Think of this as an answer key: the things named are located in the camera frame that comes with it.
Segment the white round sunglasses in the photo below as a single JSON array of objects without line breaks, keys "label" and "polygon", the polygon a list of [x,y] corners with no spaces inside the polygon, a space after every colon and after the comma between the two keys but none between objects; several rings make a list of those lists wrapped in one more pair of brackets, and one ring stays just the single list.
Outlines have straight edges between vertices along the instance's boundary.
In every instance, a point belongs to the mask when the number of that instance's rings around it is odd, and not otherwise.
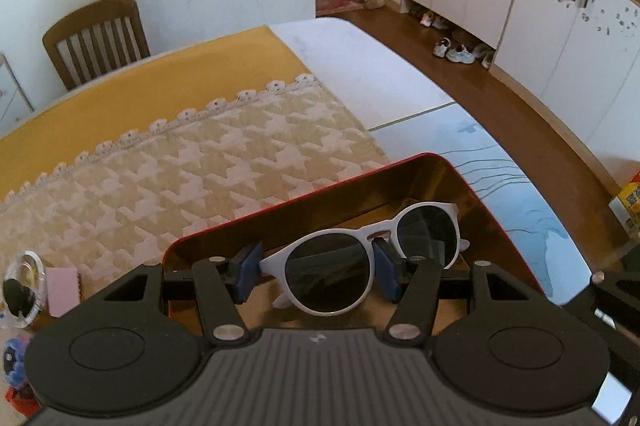
[{"label": "white round sunglasses", "polygon": [[276,307],[294,305],[311,316],[333,317],[360,305],[374,281],[397,302],[408,261],[421,257],[448,269],[469,246],[457,205],[418,202],[358,229],[311,232],[263,259],[259,271],[280,284]]}]

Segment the red metal tin box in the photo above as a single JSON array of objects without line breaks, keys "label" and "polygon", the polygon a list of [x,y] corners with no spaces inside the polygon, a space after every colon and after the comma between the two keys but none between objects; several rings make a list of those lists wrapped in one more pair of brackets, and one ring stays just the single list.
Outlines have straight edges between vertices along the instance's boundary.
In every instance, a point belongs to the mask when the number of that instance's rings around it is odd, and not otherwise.
[{"label": "red metal tin box", "polygon": [[[186,270],[210,256],[231,257],[242,247],[262,242],[272,254],[308,233],[328,228],[358,229],[391,219],[405,207],[423,201],[454,203],[459,229],[470,246],[450,270],[469,271],[474,261],[491,261],[544,295],[541,285],[494,215],[446,159],[422,153],[336,185],[268,207],[177,240],[168,247],[166,271]],[[262,278],[238,308],[247,328],[385,328],[395,307],[374,281],[356,309],[334,318],[309,316],[295,306],[272,307],[281,294],[275,279]]]}]

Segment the pink rectangular pad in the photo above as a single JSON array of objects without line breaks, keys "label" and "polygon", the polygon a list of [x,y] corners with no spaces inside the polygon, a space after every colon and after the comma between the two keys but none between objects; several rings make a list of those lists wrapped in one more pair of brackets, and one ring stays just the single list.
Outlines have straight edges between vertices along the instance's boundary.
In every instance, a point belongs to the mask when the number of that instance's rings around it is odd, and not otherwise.
[{"label": "pink rectangular pad", "polygon": [[80,304],[80,278],[75,267],[48,267],[46,283],[51,317],[61,318]]}]

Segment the round tape roll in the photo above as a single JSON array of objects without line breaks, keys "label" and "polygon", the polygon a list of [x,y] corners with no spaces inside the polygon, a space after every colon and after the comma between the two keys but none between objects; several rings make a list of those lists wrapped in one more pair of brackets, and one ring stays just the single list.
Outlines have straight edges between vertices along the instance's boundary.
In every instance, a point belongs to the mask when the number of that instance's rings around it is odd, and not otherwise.
[{"label": "round tape roll", "polygon": [[26,330],[47,308],[46,267],[33,251],[18,254],[1,282],[1,326]]}]

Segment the purple blue plush toy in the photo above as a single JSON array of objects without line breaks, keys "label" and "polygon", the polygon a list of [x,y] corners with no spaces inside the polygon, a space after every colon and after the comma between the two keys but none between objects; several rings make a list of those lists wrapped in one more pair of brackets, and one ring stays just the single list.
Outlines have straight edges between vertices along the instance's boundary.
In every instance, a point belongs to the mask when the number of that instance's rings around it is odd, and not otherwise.
[{"label": "purple blue plush toy", "polygon": [[27,336],[15,336],[6,341],[2,351],[2,368],[6,383],[15,390],[23,389],[27,384],[25,354],[30,343]]}]

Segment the red snack packet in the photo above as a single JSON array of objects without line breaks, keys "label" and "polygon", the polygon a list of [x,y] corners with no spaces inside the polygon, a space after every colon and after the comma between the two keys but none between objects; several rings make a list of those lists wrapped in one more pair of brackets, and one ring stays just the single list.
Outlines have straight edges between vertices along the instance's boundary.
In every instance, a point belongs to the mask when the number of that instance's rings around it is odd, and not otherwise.
[{"label": "red snack packet", "polygon": [[15,389],[9,387],[4,396],[13,409],[24,417],[31,418],[36,415],[41,406],[30,388]]}]

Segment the yellow table runner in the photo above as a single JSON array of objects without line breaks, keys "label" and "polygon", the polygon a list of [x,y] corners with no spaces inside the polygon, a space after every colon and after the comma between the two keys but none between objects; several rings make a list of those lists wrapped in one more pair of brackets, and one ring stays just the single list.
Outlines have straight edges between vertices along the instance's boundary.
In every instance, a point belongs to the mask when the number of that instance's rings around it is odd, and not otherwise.
[{"label": "yellow table runner", "polygon": [[1,192],[35,185],[61,163],[127,131],[146,131],[183,110],[203,110],[308,69],[267,27],[156,56],[94,80],[35,113],[1,139]]}]

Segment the white sneakers on floor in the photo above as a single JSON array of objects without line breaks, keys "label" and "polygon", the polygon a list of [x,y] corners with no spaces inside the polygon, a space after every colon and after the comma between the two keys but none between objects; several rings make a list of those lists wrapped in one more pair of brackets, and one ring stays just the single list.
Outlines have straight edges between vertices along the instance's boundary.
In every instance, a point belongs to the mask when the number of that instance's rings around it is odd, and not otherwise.
[{"label": "white sneakers on floor", "polygon": [[478,61],[484,69],[489,69],[495,57],[495,49],[485,43],[477,43],[473,48],[465,45],[457,36],[466,36],[455,24],[431,10],[420,16],[423,27],[442,32],[442,37],[433,47],[432,54],[439,59],[447,59],[453,64],[474,64]]}]

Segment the white side drawer cabinet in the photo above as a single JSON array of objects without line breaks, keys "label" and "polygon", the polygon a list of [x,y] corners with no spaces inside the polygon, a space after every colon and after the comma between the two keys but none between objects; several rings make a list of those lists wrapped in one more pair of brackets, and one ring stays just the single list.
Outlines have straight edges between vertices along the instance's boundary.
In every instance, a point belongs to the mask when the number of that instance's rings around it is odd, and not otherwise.
[{"label": "white side drawer cabinet", "polygon": [[32,115],[34,109],[6,60],[0,57],[0,136],[6,136]]}]

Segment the brown wooden chair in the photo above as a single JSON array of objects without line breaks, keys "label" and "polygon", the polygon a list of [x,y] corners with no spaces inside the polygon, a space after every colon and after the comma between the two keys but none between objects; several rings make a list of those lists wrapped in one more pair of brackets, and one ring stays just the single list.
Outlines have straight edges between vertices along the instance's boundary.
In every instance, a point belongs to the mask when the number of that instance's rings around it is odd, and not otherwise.
[{"label": "brown wooden chair", "polygon": [[151,56],[135,0],[99,0],[58,20],[42,37],[69,92]]}]

